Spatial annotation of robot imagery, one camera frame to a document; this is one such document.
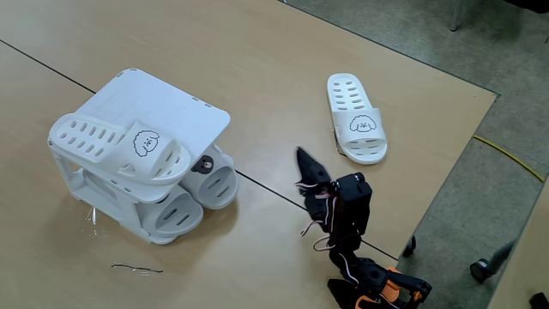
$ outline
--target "black sticker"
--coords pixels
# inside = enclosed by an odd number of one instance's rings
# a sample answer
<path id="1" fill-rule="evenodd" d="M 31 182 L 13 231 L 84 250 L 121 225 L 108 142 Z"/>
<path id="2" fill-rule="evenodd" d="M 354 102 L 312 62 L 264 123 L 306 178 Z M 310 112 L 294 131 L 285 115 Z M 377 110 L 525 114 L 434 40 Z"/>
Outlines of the black sticker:
<path id="1" fill-rule="evenodd" d="M 214 169 L 214 159 L 209 155 L 203 155 L 202 158 L 190 169 L 192 172 L 209 174 Z"/>

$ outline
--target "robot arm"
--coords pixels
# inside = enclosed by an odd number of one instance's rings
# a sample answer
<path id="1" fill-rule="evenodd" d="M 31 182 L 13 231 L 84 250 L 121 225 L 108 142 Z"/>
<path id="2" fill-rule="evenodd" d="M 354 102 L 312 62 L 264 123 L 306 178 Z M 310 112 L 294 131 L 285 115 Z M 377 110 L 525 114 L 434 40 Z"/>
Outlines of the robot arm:
<path id="1" fill-rule="evenodd" d="M 329 250 L 330 260 L 345 278 L 345 281 L 330 279 L 328 282 L 340 307 L 411 309 L 422 303 L 431 292 L 429 283 L 396 270 L 386 270 L 373 260 L 354 254 L 370 217 L 372 190 L 362 173 L 332 182 L 324 167 L 302 148 L 297 150 L 297 160 L 302 179 L 296 186 L 305 198 L 305 207 L 313 222 L 329 233 L 323 249 Z M 408 302 L 397 300 L 398 292 L 392 295 L 392 300 L 385 295 L 401 288 L 408 290 Z"/>

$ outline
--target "floor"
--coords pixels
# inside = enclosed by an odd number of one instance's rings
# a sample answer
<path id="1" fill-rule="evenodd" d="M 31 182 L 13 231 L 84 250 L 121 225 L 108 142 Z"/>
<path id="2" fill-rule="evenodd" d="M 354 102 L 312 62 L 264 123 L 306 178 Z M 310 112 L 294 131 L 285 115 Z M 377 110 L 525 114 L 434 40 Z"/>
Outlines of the floor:
<path id="1" fill-rule="evenodd" d="M 501 94 L 476 134 L 549 173 L 549 14 L 503 0 L 286 0 L 463 80 Z M 423 308 L 486 308 L 498 277 L 478 284 L 468 266 L 522 230 L 542 183 L 494 148 L 471 140 L 416 231 L 398 269 L 425 278 Z"/>

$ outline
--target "dog face print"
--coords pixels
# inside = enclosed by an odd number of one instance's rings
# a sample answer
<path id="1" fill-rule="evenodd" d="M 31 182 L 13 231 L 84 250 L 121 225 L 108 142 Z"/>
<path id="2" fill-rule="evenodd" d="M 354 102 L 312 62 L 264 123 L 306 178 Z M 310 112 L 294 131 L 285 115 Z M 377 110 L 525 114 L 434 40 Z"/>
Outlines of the dog face print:
<path id="1" fill-rule="evenodd" d="M 159 138 L 160 135 L 152 130 L 143 130 L 137 133 L 136 138 L 134 138 L 134 148 L 137 155 L 144 157 L 153 151 L 158 145 Z"/>
<path id="2" fill-rule="evenodd" d="M 376 122 L 366 115 L 359 115 L 351 121 L 349 129 L 358 132 L 369 132 L 377 128 Z"/>

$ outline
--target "wooden table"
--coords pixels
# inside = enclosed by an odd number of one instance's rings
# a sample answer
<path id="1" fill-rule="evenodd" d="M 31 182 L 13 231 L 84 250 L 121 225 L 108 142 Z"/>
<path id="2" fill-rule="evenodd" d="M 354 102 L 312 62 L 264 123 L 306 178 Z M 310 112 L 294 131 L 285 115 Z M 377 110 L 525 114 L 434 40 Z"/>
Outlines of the wooden table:
<path id="1" fill-rule="evenodd" d="M 0 44 L 0 299 L 5 308 L 334 308 L 341 277 L 302 209 L 239 177 L 234 204 L 207 210 L 170 245 L 151 245 L 67 190 L 46 144 L 92 94 Z M 363 245 L 359 255 L 395 261 Z M 114 263 L 164 270 L 161 274 Z"/>
<path id="2" fill-rule="evenodd" d="M 549 297 L 549 185 L 545 184 L 522 235 L 503 269 L 489 308 L 529 309 L 528 300 L 543 292 Z"/>
<path id="3" fill-rule="evenodd" d="M 228 111 L 218 144 L 295 203 L 298 145 L 334 178 L 361 171 L 374 190 L 365 238 L 393 257 L 495 99 L 275 0 L 5 0 L 0 39 L 93 91 L 137 67 Z M 381 109 L 389 152 L 375 166 L 335 150 L 326 81 L 337 72 Z"/>

